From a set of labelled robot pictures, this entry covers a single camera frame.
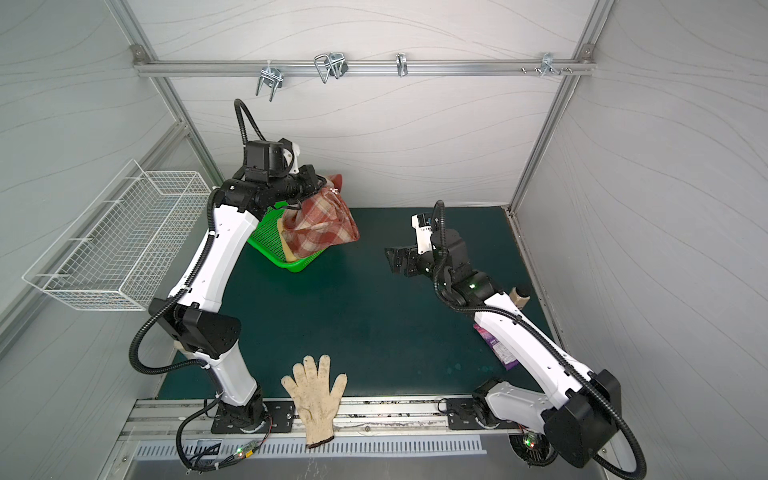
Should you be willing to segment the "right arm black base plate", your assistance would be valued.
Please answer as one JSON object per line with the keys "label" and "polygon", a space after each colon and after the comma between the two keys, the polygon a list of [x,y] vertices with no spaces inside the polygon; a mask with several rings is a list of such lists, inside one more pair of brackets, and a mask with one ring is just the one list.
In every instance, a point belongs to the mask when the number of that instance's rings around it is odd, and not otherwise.
{"label": "right arm black base plate", "polygon": [[440,399],[437,410],[447,418],[450,430],[521,430],[515,422],[498,419],[483,400],[474,397]]}

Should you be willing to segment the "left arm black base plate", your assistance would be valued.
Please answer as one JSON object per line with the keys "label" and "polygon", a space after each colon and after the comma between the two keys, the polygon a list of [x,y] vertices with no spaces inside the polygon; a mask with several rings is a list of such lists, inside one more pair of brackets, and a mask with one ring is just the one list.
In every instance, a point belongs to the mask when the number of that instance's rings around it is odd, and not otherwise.
{"label": "left arm black base plate", "polygon": [[258,400],[246,406],[222,403],[213,417],[213,434],[290,433],[295,407],[292,401]]}

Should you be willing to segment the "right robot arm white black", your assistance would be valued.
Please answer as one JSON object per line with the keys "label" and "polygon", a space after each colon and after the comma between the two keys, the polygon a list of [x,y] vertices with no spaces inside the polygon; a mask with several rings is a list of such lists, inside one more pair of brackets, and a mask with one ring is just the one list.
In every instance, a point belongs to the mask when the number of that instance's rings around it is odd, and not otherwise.
{"label": "right robot arm white black", "polygon": [[540,388],[485,382],[473,394],[479,426],[518,426],[511,445],[529,466],[545,467],[557,459],[576,468],[596,462],[619,479],[645,478],[646,457],[623,418],[619,380],[565,352],[492,277],[471,265],[464,240],[446,225],[443,201],[429,213],[412,216],[411,224],[415,245],[385,251],[391,271],[429,278],[444,305],[493,336]]}

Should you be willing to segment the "red plaid skirt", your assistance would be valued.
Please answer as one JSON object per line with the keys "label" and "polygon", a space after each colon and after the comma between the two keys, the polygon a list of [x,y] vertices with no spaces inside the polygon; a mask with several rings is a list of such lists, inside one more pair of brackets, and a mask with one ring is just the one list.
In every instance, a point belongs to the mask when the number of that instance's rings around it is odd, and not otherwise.
{"label": "red plaid skirt", "polygon": [[303,201],[299,210],[284,211],[285,238],[298,259],[360,239],[358,226],[341,196],[342,187],[343,176],[330,175],[326,185]]}

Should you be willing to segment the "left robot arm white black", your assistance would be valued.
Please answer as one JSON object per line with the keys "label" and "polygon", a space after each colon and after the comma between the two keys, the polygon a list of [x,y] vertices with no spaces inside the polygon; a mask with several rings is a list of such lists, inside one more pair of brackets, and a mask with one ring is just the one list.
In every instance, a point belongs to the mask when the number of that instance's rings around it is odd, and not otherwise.
{"label": "left robot arm white black", "polygon": [[[145,375],[161,375],[185,367],[205,370],[215,385],[221,410],[244,431],[256,430],[266,416],[261,388],[239,349],[241,322],[220,308],[234,266],[250,235],[276,204],[297,205],[326,183],[311,165],[283,177],[253,181],[243,171],[214,189],[206,202],[207,231],[177,285],[167,298],[155,298],[147,322],[129,347],[129,363]],[[154,325],[181,347],[184,361],[152,367],[139,358],[142,340]]]}

